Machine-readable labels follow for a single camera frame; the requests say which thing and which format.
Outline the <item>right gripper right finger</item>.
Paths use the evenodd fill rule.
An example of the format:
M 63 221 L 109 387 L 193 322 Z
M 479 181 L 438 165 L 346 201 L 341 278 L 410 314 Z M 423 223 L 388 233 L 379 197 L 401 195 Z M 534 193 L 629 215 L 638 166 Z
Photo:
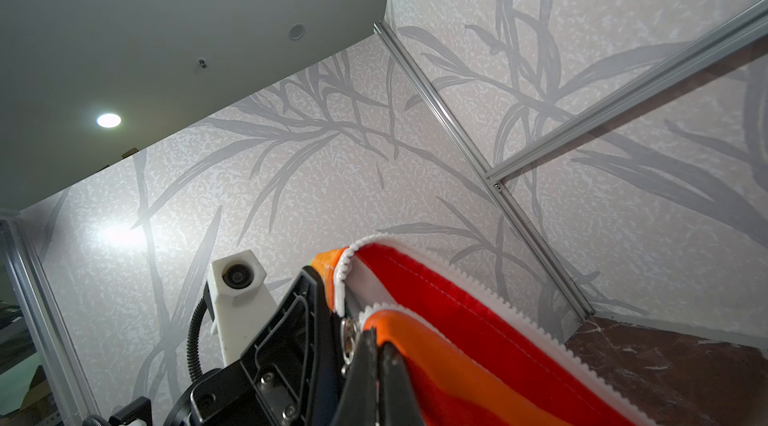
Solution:
M 380 425 L 425 425 L 406 361 L 390 342 L 379 348 L 378 416 Z

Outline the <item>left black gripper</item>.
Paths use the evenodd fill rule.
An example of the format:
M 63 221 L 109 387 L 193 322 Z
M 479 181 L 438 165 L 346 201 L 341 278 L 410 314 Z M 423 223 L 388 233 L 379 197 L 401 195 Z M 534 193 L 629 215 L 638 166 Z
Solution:
M 198 378 L 166 425 L 329 425 L 341 394 L 337 325 L 320 274 L 303 267 L 241 365 Z

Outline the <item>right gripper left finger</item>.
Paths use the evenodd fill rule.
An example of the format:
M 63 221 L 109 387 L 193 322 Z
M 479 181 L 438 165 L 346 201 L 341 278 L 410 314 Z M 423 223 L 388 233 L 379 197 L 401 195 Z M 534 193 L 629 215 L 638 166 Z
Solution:
M 378 424 L 378 345 L 374 330 L 360 336 L 331 424 Z

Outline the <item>rainbow striped kids jacket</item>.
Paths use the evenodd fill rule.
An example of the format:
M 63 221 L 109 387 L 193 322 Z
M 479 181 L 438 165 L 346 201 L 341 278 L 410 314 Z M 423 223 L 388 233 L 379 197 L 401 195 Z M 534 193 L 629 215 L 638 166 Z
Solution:
M 316 255 L 330 310 L 403 358 L 428 425 L 646 425 L 560 341 L 460 269 L 377 234 Z

